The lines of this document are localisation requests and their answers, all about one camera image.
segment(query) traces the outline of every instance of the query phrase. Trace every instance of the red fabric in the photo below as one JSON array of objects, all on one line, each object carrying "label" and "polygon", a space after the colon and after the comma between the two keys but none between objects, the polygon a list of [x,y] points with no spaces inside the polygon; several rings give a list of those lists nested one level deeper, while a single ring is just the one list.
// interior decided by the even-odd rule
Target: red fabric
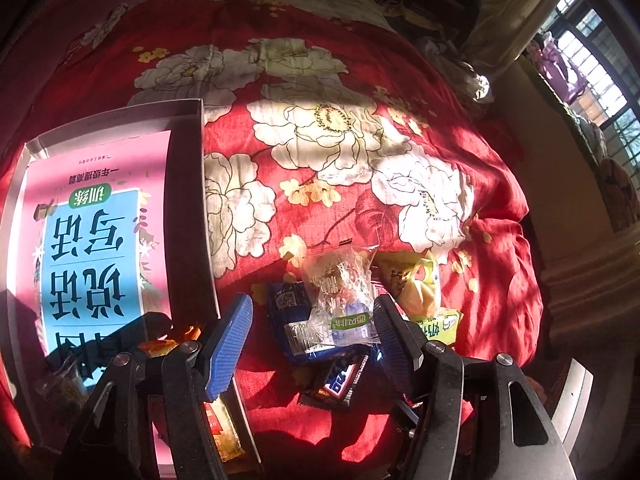
[{"label": "red fabric", "polygon": [[[274,12],[268,4],[255,5],[251,0],[150,0],[124,14],[95,50],[82,47],[58,68],[14,138],[14,150],[60,124],[126,106],[140,91],[134,87],[136,78],[157,63],[140,61],[142,50],[166,49],[168,57],[213,44],[221,52],[239,52],[254,38],[300,38],[307,48],[324,48],[348,69],[338,74],[341,83],[374,99],[376,114],[390,122],[395,114],[389,110],[390,99],[383,99],[385,103],[379,98],[376,87],[383,87],[396,103],[408,105],[412,116],[428,120],[429,125],[421,127],[422,136],[405,124],[395,126],[424,153],[466,174],[474,187],[468,237],[459,247],[471,256],[472,265],[464,274],[454,272],[456,252],[451,251],[448,264],[440,266],[443,304],[463,313],[456,349],[480,358],[508,352],[520,364],[532,357],[542,303],[529,247],[517,223],[527,211],[523,193],[438,73],[409,43],[386,30],[359,22],[349,23],[347,30],[339,20],[293,7],[281,6]],[[382,250],[412,247],[399,239],[401,206],[380,202],[370,182],[335,186],[340,202],[331,207],[287,200],[280,183],[293,178],[311,182],[316,172],[278,165],[271,146],[254,135],[255,121],[246,107],[262,98],[263,84],[281,83],[282,79],[263,73],[236,89],[231,110],[206,126],[205,152],[218,152],[226,159],[238,153],[251,156],[257,164],[255,179],[274,191],[276,209],[266,222],[269,238],[263,253],[236,254],[235,267],[216,280],[216,288],[222,305],[235,292],[254,295],[254,323],[237,378],[267,472],[286,478],[352,478],[389,462],[398,450],[398,434],[387,416],[392,398],[389,381],[375,365],[367,365],[347,414],[298,405],[290,365],[252,286],[281,281],[285,272],[296,270],[279,251],[284,238],[292,234],[312,247],[377,231]],[[478,280],[477,288],[472,278]]]}]

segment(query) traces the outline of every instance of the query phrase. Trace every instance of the green sticker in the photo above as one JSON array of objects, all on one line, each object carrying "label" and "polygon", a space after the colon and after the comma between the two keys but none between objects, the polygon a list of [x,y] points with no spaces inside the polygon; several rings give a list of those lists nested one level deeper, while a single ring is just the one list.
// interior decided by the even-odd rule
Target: green sticker
[{"label": "green sticker", "polygon": [[111,186],[109,184],[81,187],[76,189],[69,197],[69,207],[77,209],[86,205],[100,204],[106,202],[110,196]]},{"label": "green sticker", "polygon": [[350,316],[334,317],[331,320],[331,330],[349,330],[366,325],[369,322],[369,312],[351,314]]}]

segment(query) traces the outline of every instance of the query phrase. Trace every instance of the floral bedsheet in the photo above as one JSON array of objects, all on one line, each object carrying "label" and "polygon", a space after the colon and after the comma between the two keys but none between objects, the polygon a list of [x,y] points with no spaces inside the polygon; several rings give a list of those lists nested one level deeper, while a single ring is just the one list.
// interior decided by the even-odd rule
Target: floral bedsheet
[{"label": "floral bedsheet", "polygon": [[70,44],[15,137],[105,110],[202,98],[211,261],[220,303],[254,298],[238,365],[264,466],[352,478],[389,462],[393,398],[367,367],[349,413],[297,403],[266,320],[264,283],[306,251],[372,234],[380,250],[431,250],[442,303],[462,311],[456,349],[532,357],[542,303],[518,221],[524,196],[438,73],[368,23],[272,0],[149,0]]}]

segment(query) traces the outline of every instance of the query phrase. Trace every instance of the curtain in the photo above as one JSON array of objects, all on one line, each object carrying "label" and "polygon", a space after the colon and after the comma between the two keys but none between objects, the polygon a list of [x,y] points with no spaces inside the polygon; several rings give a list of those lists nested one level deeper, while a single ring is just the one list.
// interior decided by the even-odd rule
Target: curtain
[{"label": "curtain", "polygon": [[462,52],[478,73],[500,75],[525,49],[560,0],[480,0]]},{"label": "curtain", "polygon": [[563,344],[638,336],[640,224],[542,272],[552,316],[550,338]]}]

